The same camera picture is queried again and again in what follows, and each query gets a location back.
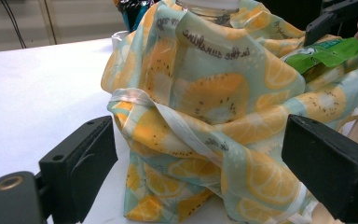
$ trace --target white lid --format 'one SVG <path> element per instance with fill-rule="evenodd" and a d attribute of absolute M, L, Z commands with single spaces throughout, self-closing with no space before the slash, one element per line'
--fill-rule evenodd
<path fill-rule="evenodd" d="M 179 0 L 183 5 L 192 7 L 207 7 L 214 9 L 236 10 L 240 0 Z"/>

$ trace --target patterned cloth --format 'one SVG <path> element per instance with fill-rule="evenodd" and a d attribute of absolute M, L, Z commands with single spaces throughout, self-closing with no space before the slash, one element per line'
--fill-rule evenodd
<path fill-rule="evenodd" d="M 312 198 L 281 158 L 287 116 L 336 130 L 354 119 L 358 58 L 304 78 L 280 59 L 304 33 L 263 5 L 242 0 L 234 29 L 180 9 L 151 7 L 103 74 L 131 148 L 125 217 L 180 222 L 215 194 L 233 221 L 310 221 Z"/>

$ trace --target wire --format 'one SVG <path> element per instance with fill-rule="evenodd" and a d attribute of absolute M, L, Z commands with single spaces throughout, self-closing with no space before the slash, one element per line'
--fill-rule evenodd
<path fill-rule="evenodd" d="M 11 8 L 10 8 L 10 6 L 8 5 L 7 0 L 1 0 L 1 3 L 2 3 L 2 5 L 4 5 L 5 10 L 6 10 L 6 12 L 7 12 L 7 15 L 10 17 L 11 23 L 13 24 L 14 30 L 16 31 L 17 37 L 19 38 L 21 47 L 22 47 L 23 49 L 26 49 L 27 47 L 26 47 L 26 45 L 25 45 L 24 40 L 22 39 L 20 30 L 19 30 L 19 26 L 17 25 L 16 18 L 14 17 L 14 14 L 13 14 L 13 12 L 11 11 Z"/>

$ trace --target white table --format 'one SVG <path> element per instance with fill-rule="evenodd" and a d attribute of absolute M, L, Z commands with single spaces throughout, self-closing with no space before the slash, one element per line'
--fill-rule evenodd
<path fill-rule="evenodd" d="M 38 162 L 84 122 L 111 115 L 100 86 L 110 38 L 0 52 L 0 176 L 39 172 Z M 115 126 L 118 162 L 85 223 L 135 223 L 123 217 L 129 149 Z M 224 223 L 216 197 L 185 223 Z"/>

